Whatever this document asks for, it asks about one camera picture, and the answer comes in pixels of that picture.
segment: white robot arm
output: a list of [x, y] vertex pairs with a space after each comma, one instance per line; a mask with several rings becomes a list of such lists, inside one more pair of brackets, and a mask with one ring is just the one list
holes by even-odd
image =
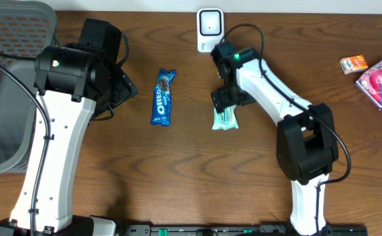
[[120, 105], [137, 93], [134, 84], [116, 64], [121, 32], [109, 22], [87, 19], [79, 43], [47, 47], [35, 61], [37, 100], [50, 119], [51, 139], [40, 172], [36, 207], [33, 189], [45, 138], [44, 118], [35, 120], [32, 150], [25, 182], [9, 219], [0, 222], [0, 235], [112, 236], [113, 220], [74, 216], [72, 191], [79, 152], [91, 119]]
[[[324, 156], [326, 157], [324, 160], [331, 159], [331, 165], [336, 160], [338, 156], [336, 156], [335, 140], [330, 140], [329, 136], [321, 136], [325, 132], [320, 132], [319, 129], [315, 129], [314, 138], [318, 140], [325, 137], [331, 141], [330, 147], [315, 146], [309, 138], [303, 138], [302, 131], [307, 127], [312, 130], [310, 127], [312, 118], [292, 105], [262, 76], [258, 56], [253, 49], [236, 52], [226, 41], [218, 44], [211, 55], [219, 69], [219, 76], [225, 81], [224, 88], [212, 93], [217, 112], [221, 112], [232, 104], [245, 105], [256, 101], [278, 125], [277, 158], [280, 167], [291, 179], [293, 211], [290, 222], [298, 234], [314, 235], [316, 233], [316, 186], [328, 180], [331, 171], [330, 163], [324, 165], [321, 158]], [[262, 68], [270, 82], [294, 102], [305, 109], [312, 106], [309, 101], [302, 99], [285, 86], [264, 60]], [[319, 230], [326, 226], [323, 214], [325, 185], [320, 188]]]
[[[293, 98], [295, 102], [308, 109], [311, 103], [302, 99], [291, 91], [290, 88], [285, 86], [270, 70], [265, 60], [263, 60], [262, 63], [268, 78], [290, 98]], [[276, 125], [282, 121], [286, 115], [296, 116], [303, 112], [299, 108], [292, 106], [289, 101], [278, 93], [261, 75], [259, 59], [252, 59], [243, 63], [241, 68], [236, 69], [236, 82], [243, 91], [254, 97], [270, 115]], [[316, 233], [316, 186], [319, 182], [323, 182], [328, 178], [329, 174], [321, 174], [311, 179], [307, 185], [302, 185], [298, 181], [291, 181], [293, 210], [290, 216], [290, 222], [300, 235], [313, 235]], [[321, 186], [321, 188], [322, 191], [320, 192], [319, 201], [320, 214], [318, 219], [320, 229], [326, 225], [323, 214], [325, 186]]]

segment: wood grain surface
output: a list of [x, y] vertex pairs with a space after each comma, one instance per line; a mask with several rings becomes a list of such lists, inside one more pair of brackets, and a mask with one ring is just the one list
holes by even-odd
[[[116, 116], [91, 123], [74, 184], [74, 214], [153, 224], [259, 224], [286, 221], [291, 186], [276, 160], [276, 127], [257, 104], [236, 108], [239, 129], [211, 130], [210, 92], [222, 85], [209, 54], [197, 51], [194, 13], [58, 12], [62, 44], [77, 41], [86, 18], [110, 21], [129, 38], [124, 71], [138, 95]], [[365, 224], [382, 235], [382, 111], [343, 75], [339, 60], [363, 54], [382, 60], [382, 16], [226, 14], [226, 29], [250, 22], [265, 32], [273, 72], [313, 104], [333, 111], [352, 155], [352, 174], [326, 190], [326, 220]], [[259, 36], [238, 30], [236, 48], [260, 48]], [[120, 50], [119, 59], [123, 57]], [[176, 69], [170, 127], [150, 124], [160, 68]], [[332, 178], [342, 175], [343, 152]], [[10, 216], [23, 174], [0, 175], [0, 220]]]

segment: black cable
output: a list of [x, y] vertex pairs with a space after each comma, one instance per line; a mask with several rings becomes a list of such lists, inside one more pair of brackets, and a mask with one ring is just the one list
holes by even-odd
[[45, 157], [47, 155], [48, 151], [48, 146], [49, 146], [49, 140], [51, 139], [51, 124], [49, 121], [49, 117], [47, 113], [45, 112], [43, 106], [39, 103], [38, 99], [35, 97], [35, 95], [29, 90], [29, 88], [21, 82], [16, 76], [14, 76], [10, 71], [8, 71], [6, 68], [4, 68], [2, 65], [0, 65], [0, 70], [7, 75], [9, 78], [13, 80], [27, 95], [28, 97], [32, 100], [32, 102], [35, 104], [35, 106], [38, 108], [39, 112], [42, 115], [42, 118], [44, 120], [45, 124], [45, 141], [44, 141], [44, 146], [42, 149], [42, 154], [41, 154], [41, 159], [39, 160], [39, 166], [38, 166], [38, 171], [36, 174], [36, 179], [35, 179], [35, 184], [33, 185], [33, 191], [32, 191], [32, 200], [31, 200], [31, 208], [29, 209], [29, 212], [31, 214], [31, 220], [30, 220], [30, 234], [31, 236], [35, 236], [36, 232], [36, 225], [35, 225], [35, 216], [37, 214], [37, 209], [36, 209], [36, 199], [38, 195], [38, 187], [39, 183], [41, 181], [41, 175], [42, 175], [42, 170], [44, 167], [44, 162], [45, 162]]
[[9, 54], [5, 54], [5, 53], [1, 53], [1, 52], [0, 52], [0, 56], [2, 56], [4, 58], [15, 59], [15, 60], [28, 60], [28, 61], [35, 61], [36, 60], [36, 58], [32, 58], [32, 57], [14, 56], [14, 55], [9, 55]]
[[115, 68], [118, 69], [118, 68], [121, 68], [122, 65], [124, 65], [124, 63], [127, 61], [128, 59], [128, 55], [130, 54], [130, 50], [129, 50], [129, 47], [128, 47], [128, 39], [127, 39], [127, 36], [125, 36], [125, 34], [122, 34], [121, 35], [122, 39], [124, 40], [124, 45], [125, 45], [125, 56], [122, 60], [120, 60], [116, 65], [115, 65]]
[[91, 121], [107, 121], [109, 119], [114, 118], [114, 115], [115, 115], [114, 109], [112, 109], [111, 106], [108, 106], [108, 111], [110, 112], [110, 116], [104, 117], [104, 118], [100, 118], [100, 119], [93, 119]]
[[318, 117], [316, 116], [315, 114], [313, 114], [309, 109], [303, 107], [302, 105], [298, 104], [297, 102], [295, 102], [295, 100], [293, 98], [290, 98], [285, 92], [283, 92], [280, 88], [278, 88], [271, 80], [270, 78], [268, 77], [268, 75], [266, 74], [266, 71], [263, 70], [263, 53], [264, 53], [264, 34], [263, 34], [263, 31], [261, 28], [253, 25], [253, 24], [239, 24], [237, 26], [234, 26], [232, 29], [230, 29], [229, 31], [227, 31], [227, 33], [223, 36], [223, 38], [220, 40], [220, 42], [222, 42], [224, 39], [227, 38], [227, 36], [229, 35], [229, 33], [231, 33], [234, 29], [236, 28], [239, 28], [239, 27], [251, 27], [251, 28], [255, 28], [260, 36], [261, 36], [261, 52], [260, 52], [260, 55], [259, 55], [259, 69], [261, 71], [261, 75], [267, 80], [267, 82], [278, 92], [280, 93], [280, 95], [282, 95], [287, 101], [290, 102], [290, 104], [294, 105], [295, 107], [299, 108], [300, 110], [306, 112], [309, 116], [311, 116], [315, 121], [317, 121], [318, 123], [320, 123], [326, 130], [328, 130], [328, 132], [332, 133], [333, 136], [335, 137], [335, 139], [337, 139], [338, 143], [340, 144], [341, 148], [343, 149], [344, 151], [344, 154], [346, 156], [346, 160], [347, 160], [347, 169], [346, 169], [346, 172], [344, 173], [344, 175], [340, 178], [336, 178], [334, 180], [326, 180], [326, 181], [323, 181], [323, 182], [320, 182], [317, 186], [316, 186], [316, 214], [315, 214], [315, 223], [316, 223], [316, 234], [317, 236], [319, 236], [319, 223], [318, 223], [318, 215], [319, 215], [319, 195], [320, 195], [320, 191], [321, 191], [321, 186], [322, 185], [325, 185], [325, 184], [333, 184], [333, 183], [338, 183], [338, 182], [341, 182], [343, 180], [345, 180], [349, 174], [350, 174], [350, 171], [351, 171], [351, 158], [350, 158], [350, 153], [347, 149], [347, 146], [344, 144], [344, 142], [342, 141], [342, 139], [340, 138], [340, 136], [327, 124], [327, 122], [325, 120], [323, 120], [321, 117]]

